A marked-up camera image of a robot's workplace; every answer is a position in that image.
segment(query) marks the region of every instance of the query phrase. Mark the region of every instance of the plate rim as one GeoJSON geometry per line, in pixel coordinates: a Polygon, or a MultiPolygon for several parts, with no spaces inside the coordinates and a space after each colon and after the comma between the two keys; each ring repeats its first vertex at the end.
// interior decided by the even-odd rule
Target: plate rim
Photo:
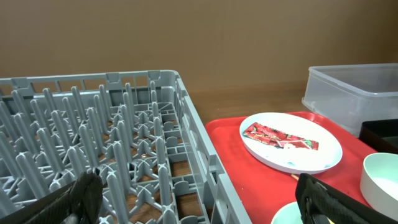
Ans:
{"type": "Polygon", "coordinates": [[[332,167],[336,166],[337,164],[339,164],[339,162],[340,162],[340,161],[342,160],[342,158],[343,158],[343,148],[342,148],[340,142],[337,140],[337,138],[336,138],[334,135],[332,135],[331,132],[329,132],[329,131],[326,130],[324,127],[320,126],[319,124],[317,124],[317,123],[315,123],[315,122],[313,122],[313,121],[310,121],[310,120],[308,120],[308,119],[305,119],[305,118],[302,118],[302,117],[299,117],[299,116],[296,116],[296,115],[292,115],[292,114],[278,113],[278,112],[263,112],[263,113],[252,114],[252,115],[248,116],[247,118],[245,118],[245,119],[241,122],[241,124],[239,125],[239,135],[240,135],[240,137],[241,137],[241,140],[242,140],[242,142],[243,142],[244,147],[246,148],[247,151],[250,152],[250,154],[251,154],[253,157],[255,157],[257,160],[259,160],[260,162],[262,162],[262,163],[265,164],[266,166],[269,166],[269,167],[271,167],[271,168],[273,168],[273,169],[277,169],[277,170],[279,170],[279,171],[286,172],[286,173],[290,173],[290,174],[301,174],[301,173],[303,173],[303,172],[308,173],[308,174],[318,174],[318,173],[324,172],[324,171],[326,171],[326,170],[328,170],[328,169],[331,169],[332,167]],[[272,160],[266,159],[266,158],[264,158],[264,157],[261,157],[260,155],[258,155],[257,153],[255,153],[250,147],[248,147],[248,146],[246,145],[246,143],[244,142],[244,138],[245,138],[245,137],[244,137],[244,136],[242,135],[242,133],[241,133],[242,124],[243,124],[246,120],[252,118],[253,116],[259,116],[259,115],[261,115],[261,114],[279,114],[279,115],[282,115],[282,116],[290,116],[290,117],[294,117],[294,119],[302,119],[302,120],[304,120],[304,121],[309,121],[309,122],[311,122],[311,123],[317,125],[319,128],[324,129],[327,133],[330,134],[330,136],[331,136],[332,138],[334,138],[334,139],[337,141],[337,143],[338,143],[338,145],[339,145],[338,150],[341,152],[341,156],[337,159],[337,162],[336,162],[336,163],[334,163],[334,164],[332,164],[331,166],[328,166],[328,167],[326,167],[326,168],[323,168],[323,169],[300,169],[300,168],[294,169],[294,168],[292,168],[292,167],[286,167],[286,166],[282,165],[281,163],[278,163],[277,161],[272,161],[272,160]]]}

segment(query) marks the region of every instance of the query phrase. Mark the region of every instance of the bowl rim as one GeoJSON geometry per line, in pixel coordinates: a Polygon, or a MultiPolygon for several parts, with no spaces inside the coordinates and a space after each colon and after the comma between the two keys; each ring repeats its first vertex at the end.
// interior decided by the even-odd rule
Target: bowl rim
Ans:
{"type": "Polygon", "coordinates": [[[278,212],[275,213],[274,217],[273,217],[272,220],[271,220],[271,224],[275,224],[275,221],[276,221],[277,217],[279,216],[280,213],[282,213],[283,210],[285,210],[287,207],[293,206],[293,205],[295,205],[295,204],[297,205],[297,208],[298,208],[298,210],[299,210],[299,212],[300,212],[299,204],[297,203],[297,201],[290,202],[290,203],[284,205],[282,208],[280,208],[280,209],[278,210],[278,212]]]}
{"type": "Polygon", "coordinates": [[[398,154],[393,154],[393,153],[388,153],[388,152],[376,152],[376,153],[372,153],[369,154],[368,156],[365,157],[365,159],[363,160],[363,169],[365,170],[366,174],[369,176],[370,179],[373,180],[374,176],[371,175],[369,169],[366,167],[366,162],[374,156],[392,156],[392,157],[396,157],[398,159],[398,154]]]}

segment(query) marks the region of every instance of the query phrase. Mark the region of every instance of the red wrapper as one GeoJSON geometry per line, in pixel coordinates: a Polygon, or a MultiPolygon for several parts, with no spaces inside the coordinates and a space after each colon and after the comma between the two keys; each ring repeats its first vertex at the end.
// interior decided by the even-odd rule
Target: red wrapper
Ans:
{"type": "Polygon", "coordinates": [[[319,142],[304,139],[292,134],[287,134],[282,131],[261,125],[257,122],[248,127],[243,135],[253,140],[262,142],[264,144],[275,147],[293,147],[293,148],[307,148],[318,150],[319,142]]]}

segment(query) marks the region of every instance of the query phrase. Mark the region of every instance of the red tray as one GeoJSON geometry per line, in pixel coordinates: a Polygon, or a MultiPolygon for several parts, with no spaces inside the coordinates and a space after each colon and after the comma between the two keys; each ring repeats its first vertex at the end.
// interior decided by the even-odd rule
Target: red tray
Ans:
{"type": "MultiPolygon", "coordinates": [[[[310,112],[290,113],[313,121],[332,133],[343,148],[336,166],[314,176],[368,205],[359,189],[364,158],[376,152],[329,119],[310,112]]],[[[206,125],[214,147],[253,223],[270,223],[284,205],[296,201],[297,181],[267,167],[244,147],[239,126],[246,117],[217,119],[206,125]]]]}

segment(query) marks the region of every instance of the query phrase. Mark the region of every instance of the brown wall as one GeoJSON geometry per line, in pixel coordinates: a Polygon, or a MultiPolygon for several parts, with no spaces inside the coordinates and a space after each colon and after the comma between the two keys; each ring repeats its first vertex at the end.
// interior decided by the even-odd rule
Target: brown wall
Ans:
{"type": "Polygon", "coordinates": [[[397,61],[396,0],[0,1],[0,77],[174,69],[189,90],[397,61]]]}
{"type": "Polygon", "coordinates": [[[395,44],[395,46],[393,46],[392,61],[398,62],[398,40],[396,40],[396,44],[395,44]]]}

